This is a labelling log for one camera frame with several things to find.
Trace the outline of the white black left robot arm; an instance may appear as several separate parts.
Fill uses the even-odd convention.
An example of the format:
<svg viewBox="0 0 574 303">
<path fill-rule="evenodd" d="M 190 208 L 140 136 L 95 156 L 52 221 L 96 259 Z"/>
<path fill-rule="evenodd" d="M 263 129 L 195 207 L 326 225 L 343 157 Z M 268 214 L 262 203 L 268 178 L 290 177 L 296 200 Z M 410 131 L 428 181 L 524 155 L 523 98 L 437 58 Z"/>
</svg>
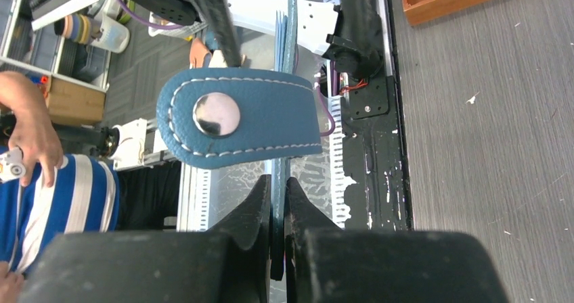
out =
<svg viewBox="0 0 574 303">
<path fill-rule="evenodd" d="M 294 21 L 297 43 L 331 60 L 337 72 L 356 79 L 377 75 L 384 64 L 382 31 L 375 0 L 340 0 L 339 5 L 308 0 L 187 0 L 214 32 L 230 67 L 240 66 L 236 28 L 275 33 L 279 12 Z"/>
</svg>

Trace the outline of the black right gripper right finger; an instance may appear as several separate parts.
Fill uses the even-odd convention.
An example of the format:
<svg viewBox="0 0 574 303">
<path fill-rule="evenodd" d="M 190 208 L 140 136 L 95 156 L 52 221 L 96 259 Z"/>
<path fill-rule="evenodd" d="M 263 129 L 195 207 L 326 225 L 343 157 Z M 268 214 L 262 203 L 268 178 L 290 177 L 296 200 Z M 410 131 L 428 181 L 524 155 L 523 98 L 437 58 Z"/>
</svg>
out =
<svg viewBox="0 0 574 303">
<path fill-rule="evenodd" d="M 507 302 L 486 249 L 438 231 L 344 230 L 287 182 L 289 302 Z"/>
</svg>

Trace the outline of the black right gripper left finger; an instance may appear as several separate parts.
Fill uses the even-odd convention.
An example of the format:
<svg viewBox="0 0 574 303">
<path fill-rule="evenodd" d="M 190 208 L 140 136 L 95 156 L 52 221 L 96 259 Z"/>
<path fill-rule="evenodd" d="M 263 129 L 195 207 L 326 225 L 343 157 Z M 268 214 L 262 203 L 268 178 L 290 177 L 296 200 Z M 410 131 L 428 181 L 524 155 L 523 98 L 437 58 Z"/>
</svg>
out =
<svg viewBox="0 0 574 303">
<path fill-rule="evenodd" d="M 21 302 L 267 302 L 271 178 L 206 231 L 60 235 Z"/>
</svg>

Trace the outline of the blue leather card holder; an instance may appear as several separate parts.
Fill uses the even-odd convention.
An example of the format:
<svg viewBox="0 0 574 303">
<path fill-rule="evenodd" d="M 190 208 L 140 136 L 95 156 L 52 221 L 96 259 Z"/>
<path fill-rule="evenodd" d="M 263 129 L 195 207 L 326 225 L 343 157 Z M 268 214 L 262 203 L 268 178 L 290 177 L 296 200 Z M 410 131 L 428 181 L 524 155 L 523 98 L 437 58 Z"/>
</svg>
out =
<svg viewBox="0 0 574 303">
<path fill-rule="evenodd" d="M 271 178 L 271 276 L 285 272 L 285 217 L 290 161 L 320 154 L 312 84 L 296 75 L 301 47 L 294 21 L 275 20 L 274 69 L 192 68 L 160 92 L 156 119 L 162 140 L 180 161 L 214 170 L 264 161 Z"/>
</svg>

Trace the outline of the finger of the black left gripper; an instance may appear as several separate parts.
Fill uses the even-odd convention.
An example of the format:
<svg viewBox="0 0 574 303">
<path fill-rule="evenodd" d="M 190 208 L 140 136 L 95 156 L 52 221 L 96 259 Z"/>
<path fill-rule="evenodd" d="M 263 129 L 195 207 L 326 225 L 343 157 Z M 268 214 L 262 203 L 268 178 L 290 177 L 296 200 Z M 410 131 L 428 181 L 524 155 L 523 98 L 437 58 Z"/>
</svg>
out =
<svg viewBox="0 0 574 303">
<path fill-rule="evenodd" d="M 218 40 L 229 67 L 240 67 L 242 57 L 236 29 L 232 23 L 227 0 L 188 0 L 204 16 Z"/>
</svg>

